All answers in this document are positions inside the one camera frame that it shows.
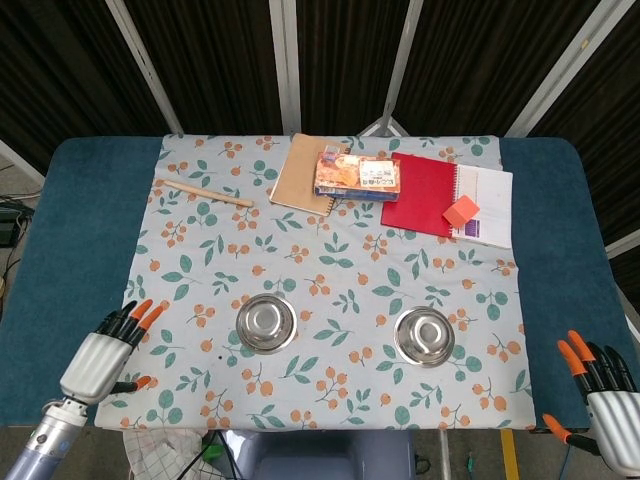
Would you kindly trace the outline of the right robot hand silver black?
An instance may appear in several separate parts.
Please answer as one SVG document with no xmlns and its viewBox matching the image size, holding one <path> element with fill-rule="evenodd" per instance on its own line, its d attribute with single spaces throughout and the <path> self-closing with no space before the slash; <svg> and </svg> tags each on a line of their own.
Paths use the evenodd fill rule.
<svg viewBox="0 0 640 480">
<path fill-rule="evenodd" d="M 615 473 L 639 477 L 639 389 L 629 366 L 613 347 L 587 342 L 575 330 L 557 342 L 590 419 L 592 438 L 573 433 L 551 414 L 545 426 L 563 444 L 596 457 Z"/>
</svg>

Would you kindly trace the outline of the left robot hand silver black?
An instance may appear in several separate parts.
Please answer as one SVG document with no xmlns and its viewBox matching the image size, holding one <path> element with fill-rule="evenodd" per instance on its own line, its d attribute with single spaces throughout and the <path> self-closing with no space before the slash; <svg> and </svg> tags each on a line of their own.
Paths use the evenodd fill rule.
<svg viewBox="0 0 640 480">
<path fill-rule="evenodd" d="M 147 299 L 131 301 L 110 312 L 90 332 L 73 356 L 60 380 L 64 397 L 84 405 L 95 405 L 106 397 L 133 393 L 147 386 L 148 375 L 120 379 L 131 354 L 165 311 Z"/>
</svg>

